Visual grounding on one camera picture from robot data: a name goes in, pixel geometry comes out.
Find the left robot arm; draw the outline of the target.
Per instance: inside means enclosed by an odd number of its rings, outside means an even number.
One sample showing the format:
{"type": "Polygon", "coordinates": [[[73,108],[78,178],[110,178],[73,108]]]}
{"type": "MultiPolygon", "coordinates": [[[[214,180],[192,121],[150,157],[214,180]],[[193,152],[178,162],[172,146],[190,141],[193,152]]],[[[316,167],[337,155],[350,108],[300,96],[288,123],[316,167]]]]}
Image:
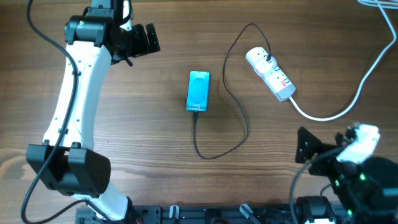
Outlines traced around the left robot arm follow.
{"type": "Polygon", "coordinates": [[[65,24],[65,73],[40,144],[27,148],[35,182],[89,206],[100,223],[141,223],[131,199],[111,183],[110,160],[94,150],[101,87],[112,65],[160,50],[153,24],[132,25],[130,1],[92,1],[65,24]]]}

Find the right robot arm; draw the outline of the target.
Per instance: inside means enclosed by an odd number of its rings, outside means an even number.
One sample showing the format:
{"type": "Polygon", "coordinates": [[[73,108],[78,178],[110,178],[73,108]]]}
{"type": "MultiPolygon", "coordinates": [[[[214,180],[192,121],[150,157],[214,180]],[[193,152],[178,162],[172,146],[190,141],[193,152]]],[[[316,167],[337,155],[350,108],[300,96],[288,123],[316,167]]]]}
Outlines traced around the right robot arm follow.
{"type": "Polygon", "coordinates": [[[303,166],[290,187],[292,221],[337,221],[325,197],[321,197],[319,206],[294,197],[299,177],[308,171],[328,178],[350,223],[397,223],[397,163],[373,156],[380,137],[378,127],[358,123],[345,134],[338,133],[336,143],[330,145],[304,127],[299,128],[295,161],[303,166]]]}

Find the teal Galaxy smartphone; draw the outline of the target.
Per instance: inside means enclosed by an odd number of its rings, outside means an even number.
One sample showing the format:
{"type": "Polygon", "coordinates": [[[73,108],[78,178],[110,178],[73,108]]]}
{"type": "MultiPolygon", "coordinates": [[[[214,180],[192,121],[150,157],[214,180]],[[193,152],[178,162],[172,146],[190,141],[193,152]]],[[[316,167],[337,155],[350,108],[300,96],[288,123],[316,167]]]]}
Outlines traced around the teal Galaxy smartphone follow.
{"type": "Polygon", "coordinates": [[[192,70],[188,81],[185,109],[187,111],[207,111],[209,89],[210,72],[192,70]]]}

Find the white power strip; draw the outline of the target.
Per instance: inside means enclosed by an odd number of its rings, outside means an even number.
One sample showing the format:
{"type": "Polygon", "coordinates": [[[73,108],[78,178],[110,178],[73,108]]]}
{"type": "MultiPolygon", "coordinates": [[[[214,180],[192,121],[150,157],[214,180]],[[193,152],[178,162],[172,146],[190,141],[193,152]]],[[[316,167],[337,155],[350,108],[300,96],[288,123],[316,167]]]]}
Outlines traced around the white power strip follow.
{"type": "MultiPolygon", "coordinates": [[[[264,48],[255,47],[246,54],[246,60],[254,70],[254,66],[258,61],[262,59],[266,59],[267,61],[269,61],[272,58],[269,58],[269,56],[270,55],[266,52],[264,48]]],[[[270,91],[279,101],[288,100],[296,90],[296,87],[278,65],[276,65],[272,73],[267,73],[259,77],[261,77],[263,82],[268,86],[270,91]]]]}

